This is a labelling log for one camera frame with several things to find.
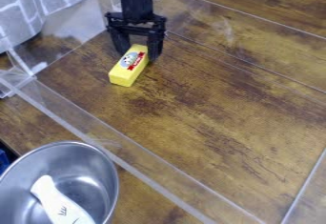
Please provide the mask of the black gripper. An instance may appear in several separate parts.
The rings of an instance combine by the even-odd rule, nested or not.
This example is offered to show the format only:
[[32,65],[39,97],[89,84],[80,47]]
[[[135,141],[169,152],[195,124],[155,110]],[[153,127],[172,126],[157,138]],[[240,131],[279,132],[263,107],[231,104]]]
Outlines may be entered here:
[[145,36],[149,62],[155,61],[163,50],[167,18],[153,13],[152,0],[121,0],[121,12],[107,12],[105,17],[117,53],[128,51],[129,35]]

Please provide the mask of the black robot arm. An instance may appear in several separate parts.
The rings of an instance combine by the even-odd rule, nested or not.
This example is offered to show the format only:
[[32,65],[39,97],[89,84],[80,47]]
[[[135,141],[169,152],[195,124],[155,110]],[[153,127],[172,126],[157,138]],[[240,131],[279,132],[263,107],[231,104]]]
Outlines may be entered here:
[[149,62],[163,51],[167,18],[153,13],[152,0],[121,0],[121,12],[107,12],[107,31],[119,54],[131,48],[129,36],[145,36]]

